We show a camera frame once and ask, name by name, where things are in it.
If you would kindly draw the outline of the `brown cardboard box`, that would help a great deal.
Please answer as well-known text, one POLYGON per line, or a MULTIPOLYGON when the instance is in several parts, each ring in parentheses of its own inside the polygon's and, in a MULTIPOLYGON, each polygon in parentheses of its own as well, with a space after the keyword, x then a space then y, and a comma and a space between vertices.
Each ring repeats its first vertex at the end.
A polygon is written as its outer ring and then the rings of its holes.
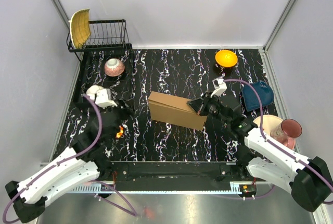
POLYGON ((207 116, 199 116, 187 105, 189 99, 151 92, 148 107, 152 120, 202 131, 207 116))

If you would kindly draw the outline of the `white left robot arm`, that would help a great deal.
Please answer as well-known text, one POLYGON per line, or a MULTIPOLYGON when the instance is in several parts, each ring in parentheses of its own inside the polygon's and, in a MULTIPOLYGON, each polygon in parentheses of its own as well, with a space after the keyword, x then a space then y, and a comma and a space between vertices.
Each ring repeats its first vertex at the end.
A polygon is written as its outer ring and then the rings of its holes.
POLYGON ((132 116, 132 107, 119 99, 105 110, 97 105, 93 108, 95 112, 83 132, 57 158, 31 177, 6 184, 9 206, 21 223, 39 217, 52 202, 78 185, 111 177, 105 147, 122 136, 122 124, 132 116))

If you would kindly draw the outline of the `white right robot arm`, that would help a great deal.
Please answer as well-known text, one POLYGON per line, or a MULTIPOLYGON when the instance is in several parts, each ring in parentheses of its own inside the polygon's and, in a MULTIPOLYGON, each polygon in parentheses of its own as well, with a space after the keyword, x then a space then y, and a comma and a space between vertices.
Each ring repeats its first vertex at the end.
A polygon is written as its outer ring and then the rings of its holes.
POLYGON ((264 133, 242 114, 241 105, 234 97, 218 98, 206 92, 200 98, 189 100, 187 105, 199 116, 218 120, 246 150, 259 153, 258 157, 246 153, 240 160, 242 164, 236 167, 239 179, 265 180, 291 194, 294 201, 309 212, 327 202, 332 193, 332 177, 326 162, 318 156, 310 159, 301 155, 264 133))

